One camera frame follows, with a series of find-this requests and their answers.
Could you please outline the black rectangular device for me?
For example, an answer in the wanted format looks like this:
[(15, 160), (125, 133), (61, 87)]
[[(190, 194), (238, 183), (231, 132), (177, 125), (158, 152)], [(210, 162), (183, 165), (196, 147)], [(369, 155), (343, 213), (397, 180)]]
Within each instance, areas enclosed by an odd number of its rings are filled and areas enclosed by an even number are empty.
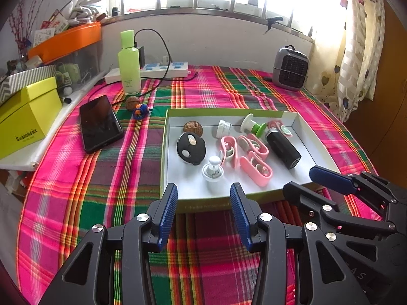
[(301, 159), (301, 154), (278, 129), (271, 129), (266, 135), (267, 143), (287, 169), (293, 169)]

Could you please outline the large brown walnut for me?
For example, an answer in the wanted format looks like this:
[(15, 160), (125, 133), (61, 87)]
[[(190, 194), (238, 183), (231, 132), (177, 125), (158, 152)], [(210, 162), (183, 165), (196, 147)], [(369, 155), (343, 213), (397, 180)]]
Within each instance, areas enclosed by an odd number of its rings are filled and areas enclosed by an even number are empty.
[(202, 135), (203, 135), (203, 127), (202, 127), (202, 125), (199, 122), (195, 121), (195, 120), (188, 121), (183, 126), (183, 131), (184, 132), (192, 132), (194, 134), (197, 134), (199, 137), (202, 137)]

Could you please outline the clear plastic storage bin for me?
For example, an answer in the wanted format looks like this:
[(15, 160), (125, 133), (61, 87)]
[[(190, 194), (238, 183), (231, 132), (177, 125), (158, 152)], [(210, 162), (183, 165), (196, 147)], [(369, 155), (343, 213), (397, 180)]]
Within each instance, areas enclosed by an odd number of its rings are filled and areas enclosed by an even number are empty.
[(99, 73), (97, 48), (94, 43), (52, 62), (57, 87), (71, 87), (75, 91), (96, 77)]

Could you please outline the black oval disc holder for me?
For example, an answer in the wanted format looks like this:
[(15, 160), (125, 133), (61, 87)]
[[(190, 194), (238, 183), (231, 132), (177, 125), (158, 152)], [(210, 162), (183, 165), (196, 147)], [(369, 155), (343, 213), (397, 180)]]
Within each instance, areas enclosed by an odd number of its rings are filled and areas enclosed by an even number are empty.
[(204, 139), (192, 132), (184, 132), (177, 140), (177, 153), (186, 163), (198, 166), (206, 157)]

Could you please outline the blue orange keychain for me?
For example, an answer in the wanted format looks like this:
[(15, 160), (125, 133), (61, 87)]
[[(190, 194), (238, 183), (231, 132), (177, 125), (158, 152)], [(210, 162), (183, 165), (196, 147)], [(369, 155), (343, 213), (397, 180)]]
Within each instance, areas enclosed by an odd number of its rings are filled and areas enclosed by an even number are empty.
[(138, 104), (133, 111), (133, 117), (135, 120), (142, 120), (147, 117), (151, 111), (152, 110), (146, 104)]

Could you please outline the pink curved clip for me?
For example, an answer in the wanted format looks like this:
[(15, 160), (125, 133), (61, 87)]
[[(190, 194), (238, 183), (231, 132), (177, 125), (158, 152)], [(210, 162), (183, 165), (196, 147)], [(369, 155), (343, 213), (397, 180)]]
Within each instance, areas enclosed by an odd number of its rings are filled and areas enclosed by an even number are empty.
[(263, 142), (254, 134), (247, 134), (237, 138), (237, 144), (245, 153), (254, 152), (260, 159), (265, 161), (269, 155), (269, 150)]

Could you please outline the grey small space heater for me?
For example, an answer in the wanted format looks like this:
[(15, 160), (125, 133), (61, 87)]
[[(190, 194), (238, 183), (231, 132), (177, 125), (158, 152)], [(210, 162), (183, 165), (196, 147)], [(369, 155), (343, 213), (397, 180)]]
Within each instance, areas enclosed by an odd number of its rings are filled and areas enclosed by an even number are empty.
[(274, 60), (273, 83), (284, 89), (301, 90), (307, 80), (309, 63), (309, 58), (293, 45), (280, 48)]

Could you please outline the green white cardboard box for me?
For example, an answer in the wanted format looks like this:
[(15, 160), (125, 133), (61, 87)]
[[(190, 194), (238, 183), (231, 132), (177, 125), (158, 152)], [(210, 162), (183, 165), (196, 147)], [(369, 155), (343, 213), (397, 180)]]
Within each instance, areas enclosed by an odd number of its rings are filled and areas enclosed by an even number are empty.
[[(225, 120), (232, 124), (229, 136), (235, 137), (237, 141), (239, 136), (248, 134), (240, 131), (241, 123), (248, 114), (254, 115), (255, 122), (267, 124), (266, 131), (258, 139), (269, 150), (269, 155), (264, 162), (272, 168), (273, 177), (266, 186), (259, 187), (240, 165), (233, 169), (231, 164), (227, 163), (223, 167), (224, 177), (217, 182), (208, 182), (201, 170), (211, 156), (221, 156), (221, 139), (216, 138), (219, 121)], [(183, 126), (190, 120), (199, 122), (204, 131), (201, 138), (206, 143), (206, 157), (198, 166), (184, 162), (176, 148), (177, 140), (184, 133)], [(266, 135), (271, 130), (268, 129), (268, 122), (271, 120), (281, 120), (293, 134), (286, 138), (301, 154), (300, 161), (293, 169), (287, 169), (267, 143)], [(237, 150), (239, 158), (247, 155), (238, 144)], [(230, 186), (234, 182), (240, 183), (247, 197), (258, 203), (283, 200), (282, 189), (291, 181), (312, 190), (319, 189), (320, 186), (309, 177), (309, 171), (315, 165), (334, 172), (339, 171), (323, 143), (298, 113), (227, 108), (168, 109), (166, 113), (160, 190), (165, 190), (169, 183), (177, 186), (177, 212), (179, 213), (229, 209)]]

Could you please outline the heart pattern curtain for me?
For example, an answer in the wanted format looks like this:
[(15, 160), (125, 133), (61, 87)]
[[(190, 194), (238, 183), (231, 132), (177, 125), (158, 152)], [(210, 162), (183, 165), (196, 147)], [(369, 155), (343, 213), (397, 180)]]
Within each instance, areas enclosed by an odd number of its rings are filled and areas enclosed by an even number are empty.
[(375, 96), (385, 35), (384, 0), (315, 0), (306, 88), (345, 122)]

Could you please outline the pink looped clip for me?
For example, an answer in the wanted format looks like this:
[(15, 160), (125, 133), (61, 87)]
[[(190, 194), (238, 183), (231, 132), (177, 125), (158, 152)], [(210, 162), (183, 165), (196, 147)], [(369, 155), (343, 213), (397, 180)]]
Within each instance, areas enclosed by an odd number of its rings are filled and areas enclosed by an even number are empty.
[(237, 141), (235, 137), (223, 136), (221, 138), (220, 154), (222, 167), (227, 163), (230, 163), (233, 169), (236, 169), (239, 166)]

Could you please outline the orange storage bin lid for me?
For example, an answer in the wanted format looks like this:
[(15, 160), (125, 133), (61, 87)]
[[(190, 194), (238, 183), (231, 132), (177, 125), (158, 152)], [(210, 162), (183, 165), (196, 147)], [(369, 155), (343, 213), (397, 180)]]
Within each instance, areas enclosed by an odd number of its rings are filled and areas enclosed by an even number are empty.
[(80, 25), (54, 35), (33, 47), (28, 52), (28, 58), (38, 56), (43, 64), (49, 64), (100, 40), (101, 24), (99, 22)]

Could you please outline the white power strip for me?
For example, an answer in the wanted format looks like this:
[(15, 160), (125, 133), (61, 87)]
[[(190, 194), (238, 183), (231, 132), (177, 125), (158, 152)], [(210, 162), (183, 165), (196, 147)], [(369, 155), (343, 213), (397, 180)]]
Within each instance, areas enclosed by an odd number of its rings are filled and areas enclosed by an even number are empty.
[[(141, 69), (141, 77), (142, 78), (162, 78), (164, 76), (165, 71), (167, 70), (166, 65), (160, 65), (158, 63), (150, 63), (146, 64)], [(190, 74), (188, 70), (188, 63), (186, 62), (174, 62), (170, 64), (168, 72), (166, 74), (167, 78), (184, 78)], [(107, 73), (105, 76), (105, 81), (107, 84), (116, 83), (121, 81), (120, 77), (120, 70), (119, 68), (114, 68)]]

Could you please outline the red dried branches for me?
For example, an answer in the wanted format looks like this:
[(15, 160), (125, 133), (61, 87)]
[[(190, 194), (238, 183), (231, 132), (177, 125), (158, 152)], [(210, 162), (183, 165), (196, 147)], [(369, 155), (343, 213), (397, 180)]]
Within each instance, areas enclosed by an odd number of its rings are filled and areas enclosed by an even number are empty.
[(23, 54), (31, 46), (29, 37), (43, 3), (44, 0), (32, 0), (25, 16), (25, 0), (19, 0), (8, 18), (8, 23), (20, 54)]

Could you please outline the yellow shoebox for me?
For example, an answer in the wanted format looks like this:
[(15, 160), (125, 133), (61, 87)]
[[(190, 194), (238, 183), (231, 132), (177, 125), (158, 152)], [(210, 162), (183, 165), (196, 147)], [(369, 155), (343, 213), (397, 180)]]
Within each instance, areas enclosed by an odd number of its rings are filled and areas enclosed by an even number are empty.
[(44, 139), (61, 108), (54, 77), (33, 83), (11, 96), (1, 106), (1, 157)]

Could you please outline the striped grey gift box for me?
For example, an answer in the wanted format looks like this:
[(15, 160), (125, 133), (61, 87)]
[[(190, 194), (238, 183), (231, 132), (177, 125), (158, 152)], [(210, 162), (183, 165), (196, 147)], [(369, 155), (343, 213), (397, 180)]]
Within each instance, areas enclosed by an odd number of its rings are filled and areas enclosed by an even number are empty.
[(55, 73), (55, 66), (47, 65), (8, 76), (1, 82), (0, 104), (4, 104), (11, 96), (23, 88), (33, 83), (53, 77)]

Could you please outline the green lotion bottle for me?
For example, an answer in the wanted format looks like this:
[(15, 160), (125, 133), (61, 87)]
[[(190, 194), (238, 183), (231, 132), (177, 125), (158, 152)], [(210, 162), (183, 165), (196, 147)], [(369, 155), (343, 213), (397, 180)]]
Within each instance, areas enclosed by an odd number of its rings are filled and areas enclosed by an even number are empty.
[(137, 94), (141, 89), (141, 75), (134, 30), (121, 32), (120, 39), (121, 50), (118, 53), (118, 64), (123, 91), (127, 95)]

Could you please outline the green white spool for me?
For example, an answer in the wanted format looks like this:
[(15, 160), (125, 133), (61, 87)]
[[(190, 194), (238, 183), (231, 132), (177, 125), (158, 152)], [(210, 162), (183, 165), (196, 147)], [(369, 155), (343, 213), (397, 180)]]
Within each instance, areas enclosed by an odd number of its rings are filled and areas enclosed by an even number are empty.
[(253, 134), (258, 138), (261, 137), (266, 131), (267, 124), (259, 124), (253, 120), (254, 115), (248, 114), (242, 121), (240, 131), (242, 133)]

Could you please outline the small brown walnut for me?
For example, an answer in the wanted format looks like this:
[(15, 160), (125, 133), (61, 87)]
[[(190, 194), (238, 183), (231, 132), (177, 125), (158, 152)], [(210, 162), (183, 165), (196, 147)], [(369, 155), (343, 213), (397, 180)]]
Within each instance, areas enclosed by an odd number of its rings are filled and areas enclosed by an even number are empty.
[(140, 98), (136, 96), (129, 96), (125, 100), (125, 107), (128, 111), (134, 111), (141, 103)]

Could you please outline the plaid pink green bedsheet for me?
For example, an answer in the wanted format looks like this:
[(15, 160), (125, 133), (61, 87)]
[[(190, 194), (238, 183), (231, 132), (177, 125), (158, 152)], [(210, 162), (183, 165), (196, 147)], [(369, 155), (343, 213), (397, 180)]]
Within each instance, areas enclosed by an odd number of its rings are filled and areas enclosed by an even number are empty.
[[(77, 110), (66, 118), (28, 188), (17, 237), (17, 283), (37, 304), (71, 250), (94, 224), (119, 226), (159, 198), (162, 138), (169, 108), (252, 108), (298, 112), (343, 174), (374, 172), (351, 133), (310, 92), (288, 91), (265, 73), (191, 68), (193, 80), (146, 83), (152, 113), (134, 120), (120, 84), (99, 85), (124, 137), (93, 154), (83, 150)], [(241, 244), (230, 211), (179, 214), (166, 249), (150, 256), (158, 304), (250, 304), (259, 256)]]

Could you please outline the white ribbed jar cap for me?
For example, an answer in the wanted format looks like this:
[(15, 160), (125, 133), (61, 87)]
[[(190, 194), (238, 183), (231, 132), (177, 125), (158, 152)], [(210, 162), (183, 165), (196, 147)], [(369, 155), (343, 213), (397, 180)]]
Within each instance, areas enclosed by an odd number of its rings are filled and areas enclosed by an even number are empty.
[(225, 120), (220, 120), (219, 124), (217, 126), (216, 138), (221, 139), (224, 136), (229, 136), (231, 128), (232, 128), (232, 124), (230, 122), (225, 121)]

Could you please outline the black smartphone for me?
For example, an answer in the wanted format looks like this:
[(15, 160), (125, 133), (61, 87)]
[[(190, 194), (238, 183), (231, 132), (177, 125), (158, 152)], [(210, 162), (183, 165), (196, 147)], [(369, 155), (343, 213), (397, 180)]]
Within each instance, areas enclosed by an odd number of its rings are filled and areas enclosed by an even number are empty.
[(81, 135), (85, 153), (92, 154), (123, 138), (124, 131), (106, 95), (79, 108)]

